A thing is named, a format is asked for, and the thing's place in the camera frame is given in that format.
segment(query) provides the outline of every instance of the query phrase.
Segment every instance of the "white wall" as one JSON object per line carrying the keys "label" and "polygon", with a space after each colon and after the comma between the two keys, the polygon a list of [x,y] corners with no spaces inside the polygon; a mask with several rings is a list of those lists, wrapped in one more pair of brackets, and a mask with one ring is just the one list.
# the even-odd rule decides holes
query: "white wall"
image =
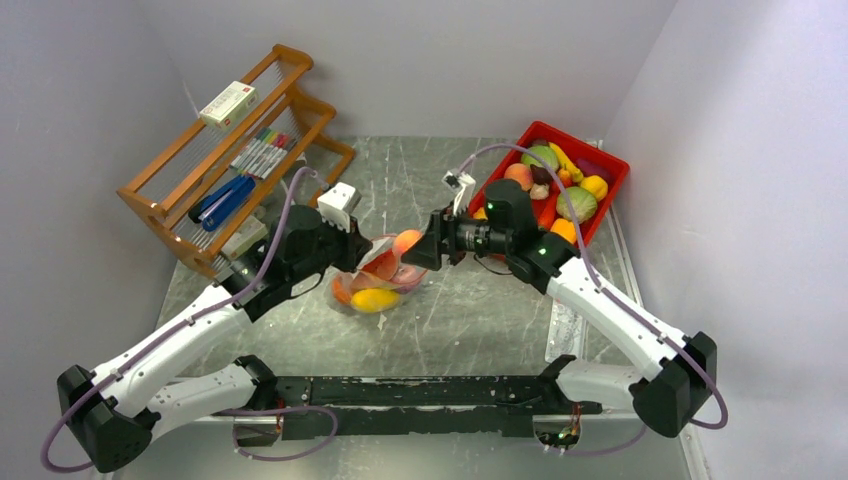
{"label": "white wall", "polygon": [[193,112],[135,3],[0,3],[0,478],[55,478],[56,377],[148,334],[175,262],[115,189]]}
{"label": "white wall", "polygon": [[846,25],[839,0],[681,0],[606,136],[647,306],[719,345],[717,479],[848,472]]}
{"label": "white wall", "polygon": [[600,137],[675,0],[139,0],[199,108],[275,43],[336,133]]}

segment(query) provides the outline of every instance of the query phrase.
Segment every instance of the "banana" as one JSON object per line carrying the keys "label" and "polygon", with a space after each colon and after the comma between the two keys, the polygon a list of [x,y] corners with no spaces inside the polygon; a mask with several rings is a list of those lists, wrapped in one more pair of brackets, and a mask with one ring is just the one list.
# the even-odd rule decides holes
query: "banana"
{"label": "banana", "polygon": [[581,172],[580,169],[577,168],[577,165],[575,165],[574,162],[572,162],[571,159],[568,158],[568,155],[566,155],[565,152],[563,152],[562,149],[559,148],[559,145],[555,144],[554,142],[548,142],[548,146],[551,147],[551,150],[553,150],[556,154],[560,168],[568,170],[568,173],[571,174],[571,179],[574,181],[574,183],[579,183],[581,180],[583,180],[583,172]]}

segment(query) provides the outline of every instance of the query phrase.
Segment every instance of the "red plastic tray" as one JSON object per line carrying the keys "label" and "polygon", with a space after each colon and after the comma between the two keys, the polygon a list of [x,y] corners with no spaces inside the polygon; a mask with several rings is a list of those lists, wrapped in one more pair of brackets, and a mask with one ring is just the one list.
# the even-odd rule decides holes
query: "red plastic tray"
{"label": "red plastic tray", "polygon": [[[592,215],[592,218],[580,224],[583,241],[586,245],[588,245],[589,242],[592,241],[595,231],[597,231],[598,227],[601,225],[604,215],[606,215],[607,210],[609,210],[610,205],[612,205],[613,199],[618,194],[618,190],[624,182],[624,177],[626,177],[627,173],[630,171],[630,165],[543,122],[533,122],[530,125],[530,128],[528,128],[527,131],[524,132],[524,135],[521,136],[521,139],[518,140],[517,144],[528,148],[534,140],[539,139],[559,145],[562,151],[568,155],[568,158],[575,163],[578,159],[584,158],[599,167],[605,168],[613,177],[612,183],[608,185],[609,189],[607,196],[604,197],[598,205],[598,211]],[[476,212],[477,209],[483,206],[483,189],[486,185],[503,178],[503,174],[507,167],[520,161],[521,152],[511,150],[507,153],[506,157],[504,157],[500,165],[498,165],[498,168],[496,168],[494,173],[492,173],[492,176],[486,180],[486,183],[482,185],[482,187],[477,191],[477,194],[471,200],[471,206],[469,207],[470,213]],[[545,208],[556,208],[556,199],[559,195],[559,189],[554,188],[555,185],[556,184],[551,185],[551,191],[548,198],[545,200],[533,201],[533,211],[536,213],[537,219]]]}

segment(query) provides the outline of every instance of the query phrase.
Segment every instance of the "wooden frame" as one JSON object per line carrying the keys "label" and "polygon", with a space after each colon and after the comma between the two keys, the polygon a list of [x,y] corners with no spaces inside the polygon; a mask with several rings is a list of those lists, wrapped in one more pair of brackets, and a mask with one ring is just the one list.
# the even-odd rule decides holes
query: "wooden frame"
{"label": "wooden frame", "polygon": [[[196,120],[174,143],[154,158],[150,165],[126,186],[118,189],[118,196],[177,258],[192,270],[214,278],[226,266],[219,254],[227,240],[259,203],[273,192],[274,187],[307,147],[315,145],[339,156],[338,162],[327,176],[330,183],[338,180],[353,160],[355,152],[350,146],[331,139],[323,132],[324,127],[335,117],[336,110],[331,105],[307,95],[297,86],[297,80],[309,71],[312,65],[309,55],[283,45],[275,45],[261,62],[241,78],[242,83],[253,84],[260,78],[269,78],[269,72],[276,71],[278,79],[269,92],[259,92],[260,96],[265,97],[244,120],[226,134],[204,132],[204,129],[209,127],[202,120]],[[300,133],[298,141],[286,157],[265,180],[259,181],[247,201],[220,228],[208,234],[197,230],[191,238],[181,236],[178,232],[186,231],[186,215],[191,207],[221,180],[230,162],[250,139],[286,112],[290,112]],[[316,120],[308,122],[307,118]],[[203,136],[201,133],[206,133],[203,140],[200,139]],[[210,135],[216,143],[210,143]],[[166,171],[167,166],[172,163],[179,164],[178,168]],[[180,172],[175,175],[174,170],[184,170],[187,173]],[[145,193],[157,188],[157,191],[161,192],[158,198]],[[319,193],[316,192],[312,197],[311,205],[315,205]]]}

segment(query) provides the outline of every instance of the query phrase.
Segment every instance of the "marble tabletop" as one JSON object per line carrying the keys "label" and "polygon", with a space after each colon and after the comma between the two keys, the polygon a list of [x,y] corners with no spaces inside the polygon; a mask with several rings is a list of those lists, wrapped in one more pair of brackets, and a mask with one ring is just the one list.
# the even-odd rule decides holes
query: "marble tabletop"
{"label": "marble tabletop", "polygon": [[[441,183],[476,149],[510,139],[357,137],[357,157],[341,180],[363,194],[355,212],[364,234],[377,236],[423,228],[429,212],[451,198]],[[471,174],[482,183],[504,151],[481,156]],[[307,162],[328,171],[318,151]],[[305,201],[314,185],[299,191]],[[266,216],[276,215],[273,202]],[[633,295],[620,232],[608,215],[590,253],[596,268]],[[492,262],[493,269],[503,265]],[[157,326],[196,298],[209,280],[177,264]],[[510,276],[486,271],[470,258],[429,272],[406,301],[384,314],[358,314],[334,303],[329,282],[271,310],[253,327],[228,338],[190,365],[184,377],[225,367],[236,357],[255,354],[277,375],[484,375],[537,374],[545,367],[551,325],[551,299]],[[628,364],[626,357],[588,327],[583,356]]]}

